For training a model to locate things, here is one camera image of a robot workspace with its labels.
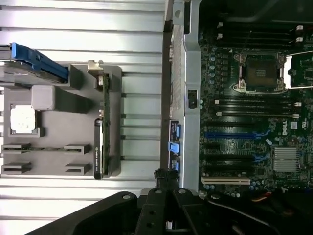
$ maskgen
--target white pcie slot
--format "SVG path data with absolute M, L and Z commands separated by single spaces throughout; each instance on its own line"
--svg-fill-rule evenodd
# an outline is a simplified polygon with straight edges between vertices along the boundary
M 204 185 L 250 185 L 246 177 L 201 177 Z

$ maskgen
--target blue latch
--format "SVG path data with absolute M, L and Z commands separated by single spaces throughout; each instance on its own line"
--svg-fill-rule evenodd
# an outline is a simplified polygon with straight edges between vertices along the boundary
M 33 70 L 40 72 L 41 70 L 48 72 L 54 76 L 63 79 L 64 82 L 68 80 L 68 69 L 37 50 L 32 50 L 26 46 L 12 43 L 12 59 L 24 62 L 32 66 Z
M 175 170 L 176 170 L 176 171 L 179 171 L 179 162 L 176 162 Z
M 180 153 L 180 143 L 169 142 L 168 143 L 168 151 L 172 151 L 173 153 Z

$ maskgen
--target metal frame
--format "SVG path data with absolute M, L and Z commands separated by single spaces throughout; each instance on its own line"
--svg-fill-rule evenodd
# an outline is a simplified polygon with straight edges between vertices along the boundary
M 199 181 L 199 132 L 200 132 L 200 83 L 201 49 L 198 44 L 199 6 L 201 0 L 190 1 L 190 32 L 184 35 L 181 45 L 181 94 L 182 108 L 173 110 L 172 119 L 181 124 L 180 138 L 180 187 L 198 191 Z M 179 16 L 173 12 L 173 18 Z M 188 107 L 188 90 L 197 91 L 197 108 Z

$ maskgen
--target capacitor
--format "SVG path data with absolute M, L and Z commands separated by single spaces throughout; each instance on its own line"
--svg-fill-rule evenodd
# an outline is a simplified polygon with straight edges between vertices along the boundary
M 214 62 L 216 60 L 215 56 L 210 57 L 210 61 Z

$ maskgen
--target cpu socket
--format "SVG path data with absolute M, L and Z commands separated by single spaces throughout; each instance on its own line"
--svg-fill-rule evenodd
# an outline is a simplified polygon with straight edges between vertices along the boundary
M 283 79 L 285 57 L 279 53 L 240 53 L 239 81 L 233 89 L 247 94 L 280 94 L 285 91 Z

